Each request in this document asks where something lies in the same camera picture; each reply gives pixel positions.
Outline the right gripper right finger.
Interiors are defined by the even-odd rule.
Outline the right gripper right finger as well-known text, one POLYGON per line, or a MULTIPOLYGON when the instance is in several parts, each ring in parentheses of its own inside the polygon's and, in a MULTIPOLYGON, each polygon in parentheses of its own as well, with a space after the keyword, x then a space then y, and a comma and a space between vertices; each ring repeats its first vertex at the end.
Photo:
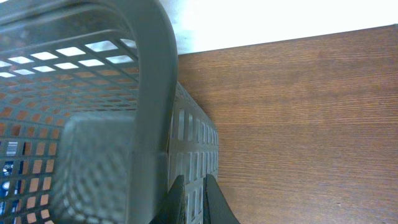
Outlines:
POLYGON ((211 174, 203 180, 203 224, 239 224, 211 174))

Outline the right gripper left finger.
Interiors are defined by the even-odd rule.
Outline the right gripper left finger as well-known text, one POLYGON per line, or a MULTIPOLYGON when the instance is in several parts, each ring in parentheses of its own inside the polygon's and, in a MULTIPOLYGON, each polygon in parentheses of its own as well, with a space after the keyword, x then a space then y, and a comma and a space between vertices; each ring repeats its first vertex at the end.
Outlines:
POLYGON ((185 179, 183 175, 176 177, 159 212, 150 224, 185 224, 185 179))

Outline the grey plastic shopping basket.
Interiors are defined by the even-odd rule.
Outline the grey plastic shopping basket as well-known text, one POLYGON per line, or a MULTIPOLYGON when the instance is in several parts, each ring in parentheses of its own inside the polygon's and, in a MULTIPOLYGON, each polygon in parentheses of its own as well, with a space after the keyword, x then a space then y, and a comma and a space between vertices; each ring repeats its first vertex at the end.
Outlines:
POLYGON ((149 223, 179 175, 203 223, 218 132, 177 77, 158 1, 2 1, 1 169, 22 164, 5 223, 149 223))

